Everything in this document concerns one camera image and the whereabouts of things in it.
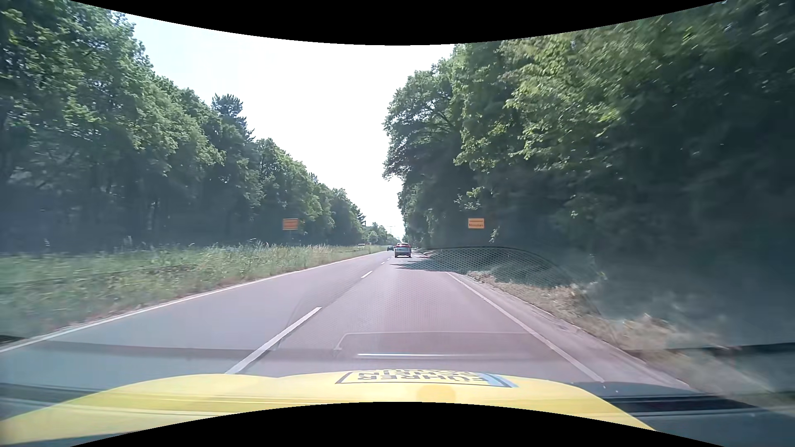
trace car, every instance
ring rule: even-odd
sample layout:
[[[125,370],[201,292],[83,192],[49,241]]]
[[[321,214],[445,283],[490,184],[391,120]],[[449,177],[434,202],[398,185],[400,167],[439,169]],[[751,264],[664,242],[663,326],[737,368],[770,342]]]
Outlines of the car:
[[[407,256],[411,258],[411,246],[408,243],[399,243],[394,247],[393,251],[395,253],[395,258],[400,256]]]

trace white sky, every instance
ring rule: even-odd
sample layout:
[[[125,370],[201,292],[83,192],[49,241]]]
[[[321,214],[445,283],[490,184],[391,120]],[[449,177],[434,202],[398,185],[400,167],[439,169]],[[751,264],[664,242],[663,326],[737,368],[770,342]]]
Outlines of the white sky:
[[[381,178],[394,92],[453,45],[338,45],[224,33],[127,14],[159,75],[208,104],[238,96],[256,138],[273,138],[398,238],[397,179]]]

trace white lane marking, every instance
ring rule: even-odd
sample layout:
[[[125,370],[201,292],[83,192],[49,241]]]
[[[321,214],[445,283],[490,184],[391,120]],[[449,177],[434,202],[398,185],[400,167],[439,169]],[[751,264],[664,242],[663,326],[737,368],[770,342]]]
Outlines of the white lane marking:
[[[357,356],[389,357],[467,357],[467,354],[356,354]]]
[[[312,315],[317,313],[318,310],[320,310],[320,307],[316,307],[315,309],[312,310],[312,312],[307,313],[306,315],[304,315],[303,317],[298,319],[298,321],[296,321],[295,323],[292,323],[290,326],[287,326],[287,328],[285,330],[283,330],[283,331],[279,332],[278,334],[276,334],[276,336],[274,338],[268,340],[267,343],[265,343],[262,346],[260,346],[259,348],[257,348],[256,351],[251,352],[245,359],[240,360],[238,362],[238,364],[236,364],[233,367],[229,368],[229,371],[225,372],[224,374],[237,374],[240,371],[242,371],[244,367],[247,367],[251,362],[255,361],[262,354],[264,354],[265,351],[267,351],[268,349],[271,349],[271,347],[273,347],[276,343],[278,343],[279,340],[285,338],[285,336],[287,336],[287,334],[289,334],[292,331],[294,331],[295,328],[300,326],[301,323],[303,323],[304,321],[307,321]]]
[[[500,312],[501,312],[503,315],[505,315],[506,317],[510,318],[510,319],[511,319],[511,320],[512,320],[514,323],[516,323],[517,325],[521,326],[521,327],[522,327],[522,329],[525,329],[525,330],[526,330],[526,331],[527,331],[527,332],[528,332],[530,335],[532,335],[532,336],[536,337],[537,339],[539,339],[539,341],[540,341],[540,342],[542,342],[543,344],[546,344],[546,345],[547,345],[547,346],[548,346],[550,349],[552,349],[554,352],[557,352],[557,354],[558,354],[559,356],[561,356],[561,357],[563,357],[564,359],[568,360],[568,362],[569,362],[569,363],[571,363],[572,365],[574,365],[574,366],[575,366],[577,369],[579,369],[580,371],[584,372],[584,373],[585,373],[585,374],[586,374],[588,377],[590,377],[591,379],[594,379],[594,380],[595,380],[595,381],[597,381],[597,382],[604,382],[604,379],[602,378],[602,376],[600,376],[600,375],[596,374],[596,373],[595,373],[595,372],[594,372],[594,371],[593,371],[591,368],[589,368],[589,367],[587,367],[587,366],[583,365],[582,363],[580,363],[580,361],[579,361],[579,360],[577,360],[577,359],[575,359],[574,357],[570,356],[570,355],[569,355],[569,354],[568,354],[566,351],[564,351],[563,349],[560,349],[560,348],[558,348],[558,347],[557,347],[557,346],[556,346],[556,345],[555,345],[553,342],[551,342],[551,341],[549,341],[549,340],[545,339],[545,338],[544,338],[544,336],[542,336],[540,333],[538,333],[538,332],[536,332],[536,331],[532,330],[532,329],[531,329],[531,328],[530,328],[528,325],[526,325],[526,324],[522,323],[522,322],[521,322],[521,321],[520,321],[518,318],[516,318],[516,317],[514,317],[513,315],[509,314],[509,313],[508,313],[508,312],[507,312],[505,309],[503,309],[502,307],[500,307],[500,306],[496,305],[496,304],[495,304],[495,303],[494,303],[492,300],[490,300],[490,299],[488,299],[488,298],[484,297],[484,296],[483,296],[483,295],[482,295],[480,292],[478,292],[478,291],[477,291],[477,290],[475,290],[475,289],[472,289],[472,288],[471,288],[471,287],[470,287],[468,284],[466,284],[465,282],[463,282],[463,281],[461,281],[460,279],[456,278],[456,277],[455,277],[455,276],[453,276],[453,275],[452,275],[450,272],[445,272],[445,273],[446,273],[446,274],[448,274],[448,275],[450,275],[450,278],[453,278],[453,279],[455,279],[455,280],[456,280],[458,283],[460,283],[462,286],[464,286],[464,287],[466,287],[467,289],[469,289],[469,290],[470,290],[472,293],[474,293],[475,295],[477,295],[477,296],[481,297],[481,298],[482,298],[484,301],[486,301],[486,302],[487,302],[487,303],[489,303],[490,305],[494,306],[494,308],[495,308],[495,309],[497,309],[498,311],[500,311]]]
[[[334,261],[334,262],[331,262],[329,264],[323,264],[322,266],[314,266],[314,267],[309,267],[308,269],[295,270],[295,271],[282,273],[282,274],[275,274],[274,276],[269,276],[267,278],[261,278],[261,279],[255,279],[254,281],[244,282],[244,283],[241,283],[241,284],[236,284],[234,286],[224,287],[223,289],[216,289],[216,290],[210,290],[208,292],[198,293],[197,295],[191,295],[189,297],[180,298],[178,300],[169,301],[169,302],[166,302],[166,303],[163,303],[163,304],[153,305],[153,306],[150,306],[150,307],[145,307],[144,309],[134,310],[134,311],[129,312],[129,313],[123,313],[123,314],[117,315],[115,317],[109,317],[109,318],[106,318],[106,319],[103,319],[103,320],[94,321],[93,323],[86,323],[85,325],[80,325],[80,326],[75,326],[73,328],[67,328],[67,329],[63,329],[63,330],[60,330],[60,331],[55,331],[55,332],[52,332],[52,333],[49,333],[49,334],[45,334],[43,336],[32,337],[31,339],[23,341],[23,342],[21,342],[19,344],[13,344],[11,346],[6,346],[5,348],[0,348],[0,354],[2,354],[3,352],[8,352],[8,351],[17,349],[17,348],[23,348],[25,346],[30,346],[31,344],[38,343],[40,341],[50,340],[50,339],[55,338],[57,336],[63,336],[63,335],[66,335],[66,334],[69,334],[69,333],[72,333],[72,332],[77,332],[77,331],[79,331],[81,329],[93,328],[94,326],[103,325],[105,323],[110,323],[111,321],[116,321],[116,320],[121,320],[122,318],[132,317],[133,315],[138,315],[139,313],[144,313],[144,312],[149,312],[150,310],[160,309],[160,308],[166,307],[168,305],[175,305],[175,304],[178,304],[178,303],[181,303],[181,302],[195,300],[197,298],[206,297],[207,295],[212,295],[214,293],[225,292],[227,290],[237,289],[238,287],[250,286],[252,284],[257,284],[259,282],[268,281],[270,279],[281,278],[281,277],[287,276],[289,274],[296,274],[296,273],[305,272],[305,271],[309,271],[309,270],[315,270],[315,269],[319,269],[321,267],[333,266],[334,264],[339,264],[340,262],[352,261],[353,259],[361,259],[361,258],[365,258],[367,256],[379,255],[379,254],[381,254],[380,251],[378,253],[372,253],[372,254],[369,254],[369,255],[355,256],[354,258],[343,259],[341,261]]]

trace car hood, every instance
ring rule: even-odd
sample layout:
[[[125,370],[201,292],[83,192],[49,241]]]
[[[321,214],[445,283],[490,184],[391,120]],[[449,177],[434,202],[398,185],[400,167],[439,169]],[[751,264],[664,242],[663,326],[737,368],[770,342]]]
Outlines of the car hood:
[[[469,371],[184,375],[134,383],[0,421],[4,444],[129,433],[247,411],[349,402],[446,402],[567,414],[653,430],[581,388]]]

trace road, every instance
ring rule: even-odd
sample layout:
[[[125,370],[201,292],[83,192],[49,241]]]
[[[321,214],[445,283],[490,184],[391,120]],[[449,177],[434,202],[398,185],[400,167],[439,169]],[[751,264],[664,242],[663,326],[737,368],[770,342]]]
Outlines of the road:
[[[8,418],[174,375],[454,369],[559,382],[682,382],[423,256],[380,252],[0,348]]]

